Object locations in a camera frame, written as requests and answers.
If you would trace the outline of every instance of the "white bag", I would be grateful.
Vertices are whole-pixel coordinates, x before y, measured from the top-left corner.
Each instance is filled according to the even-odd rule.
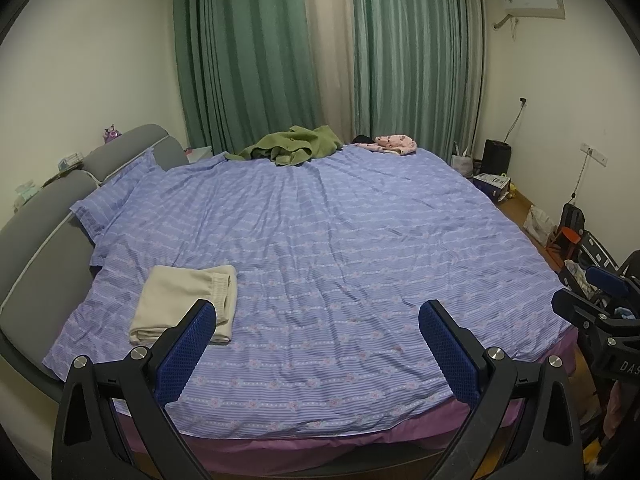
[[[582,267],[573,260],[565,260],[564,266],[572,274],[575,281],[578,282],[578,285],[580,285],[580,288],[584,292],[585,296],[587,296],[587,299],[590,299],[598,288],[587,281],[587,275],[582,270]]]
[[[549,237],[556,230],[556,226],[551,218],[549,218],[542,209],[534,205],[529,209],[529,214],[522,228],[533,236],[542,246],[546,246]]]
[[[470,156],[451,155],[451,167],[465,178],[474,174],[474,160]]]

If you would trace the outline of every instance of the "black speaker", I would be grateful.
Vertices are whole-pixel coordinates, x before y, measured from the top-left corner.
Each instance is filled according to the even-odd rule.
[[[508,174],[511,161],[511,146],[500,140],[487,139],[484,143],[484,154],[480,173],[492,175]]]

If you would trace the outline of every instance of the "blue cloth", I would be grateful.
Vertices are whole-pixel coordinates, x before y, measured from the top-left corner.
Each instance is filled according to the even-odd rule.
[[[199,437],[360,434],[441,403],[451,392],[418,330],[426,300],[515,359],[539,358],[568,327],[526,236],[420,149],[149,171],[96,243],[104,266],[44,359],[60,378],[78,354],[130,351],[153,266],[238,270],[232,342],[209,346],[166,407]]]
[[[624,308],[623,306],[619,306],[616,310],[613,311],[616,316],[620,316],[620,319],[635,319],[634,313],[631,312],[628,308]]]

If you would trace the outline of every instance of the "pillow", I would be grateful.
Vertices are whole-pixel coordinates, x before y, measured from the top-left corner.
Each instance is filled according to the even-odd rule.
[[[88,197],[71,206],[71,212],[94,243],[118,216],[138,183],[155,170],[162,171],[149,148]]]

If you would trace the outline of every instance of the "power cord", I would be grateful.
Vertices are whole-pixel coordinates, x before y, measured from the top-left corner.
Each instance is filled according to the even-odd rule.
[[[518,119],[520,118],[520,116],[522,115],[522,111],[524,110],[525,105],[527,104],[527,100],[524,97],[520,98],[520,111],[518,112],[518,116],[516,117],[516,120],[513,121],[513,124],[511,125],[511,128],[509,128],[509,131],[507,132],[507,136],[504,138],[504,142],[507,142],[507,139],[509,138],[510,133],[513,131],[513,129],[516,127],[516,123],[518,122]]]
[[[515,20],[513,19],[513,16],[511,17],[511,39],[513,41],[516,41],[516,30],[518,28],[518,23],[520,23],[520,20],[518,18],[516,18]]]
[[[584,173],[584,168],[587,166],[587,160],[589,159],[589,156],[591,155],[591,153],[593,153],[593,149],[589,148],[587,150],[587,154],[584,157],[584,162],[582,163],[582,169],[580,170],[580,176],[578,177],[578,182],[575,183],[575,189],[574,192],[571,193],[571,200],[572,202],[575,201],[575,194],[578,191],[578,186],[580,186],[580,181],[582,180],[582,174]]]

